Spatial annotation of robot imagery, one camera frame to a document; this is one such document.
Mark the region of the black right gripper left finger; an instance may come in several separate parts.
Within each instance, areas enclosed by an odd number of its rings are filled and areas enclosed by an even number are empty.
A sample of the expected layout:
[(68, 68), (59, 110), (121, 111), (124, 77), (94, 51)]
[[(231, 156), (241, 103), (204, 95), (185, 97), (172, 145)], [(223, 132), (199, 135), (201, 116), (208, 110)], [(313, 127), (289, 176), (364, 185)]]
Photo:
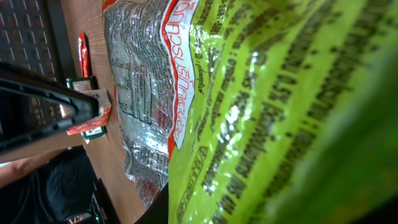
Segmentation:
[(99, 115), (96, 99), (24, 67), (1, 63), (1, 153), (32, 144)]

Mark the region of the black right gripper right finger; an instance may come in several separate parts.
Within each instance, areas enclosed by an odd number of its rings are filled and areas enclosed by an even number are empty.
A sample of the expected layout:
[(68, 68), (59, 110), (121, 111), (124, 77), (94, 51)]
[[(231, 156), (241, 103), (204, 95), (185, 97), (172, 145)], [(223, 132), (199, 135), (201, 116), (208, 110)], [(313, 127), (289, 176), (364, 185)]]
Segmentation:
[(159, 192), (146, 212), (134, 224), (168, 224), (169, 184)]

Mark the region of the green white box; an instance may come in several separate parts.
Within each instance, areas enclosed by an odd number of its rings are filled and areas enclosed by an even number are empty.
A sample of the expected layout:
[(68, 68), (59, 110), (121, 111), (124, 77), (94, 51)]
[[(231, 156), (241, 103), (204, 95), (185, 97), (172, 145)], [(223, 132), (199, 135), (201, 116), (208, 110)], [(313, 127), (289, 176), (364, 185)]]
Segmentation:
[[(75, 91), (87, 91), (87, 90), (96, 90), (98, 85), (94, 77), (80, 77), (80, 78), (67, 78), (66, 79), (67, 87), (73, 89)], [(101, 138), (106, 135), (106, 129), (104, 126), (95, 127), (95, 129), (91, 129), (81, 133), (83, 139), (88, 144), (90, 140)]]

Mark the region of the green snack bag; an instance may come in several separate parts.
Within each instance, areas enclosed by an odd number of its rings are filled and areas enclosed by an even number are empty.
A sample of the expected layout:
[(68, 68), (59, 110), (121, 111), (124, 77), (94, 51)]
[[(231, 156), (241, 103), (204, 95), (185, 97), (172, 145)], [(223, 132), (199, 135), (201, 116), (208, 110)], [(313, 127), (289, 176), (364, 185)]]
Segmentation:
[(351, 223), (397, 197), (395, 0), (104, 1), (125, 174), (169, 223)]

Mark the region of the orange tissue pack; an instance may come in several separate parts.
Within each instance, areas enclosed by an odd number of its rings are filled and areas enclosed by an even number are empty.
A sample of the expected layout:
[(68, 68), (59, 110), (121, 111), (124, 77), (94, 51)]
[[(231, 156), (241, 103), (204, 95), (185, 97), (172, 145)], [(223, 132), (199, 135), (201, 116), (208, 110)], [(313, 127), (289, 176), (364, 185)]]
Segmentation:
[(68, 135), (80, 134), (98, 127), (106, 126), (108, 122), (109, 114), (111, 111), (111, 102), (109, 100), (107, 90), (105, 88), (102, 88), (98, 90), (86, 90), (82, 91), (81, 93), (88, 95), (98, 101), (98, 116), (87, 122), (67, 129)]

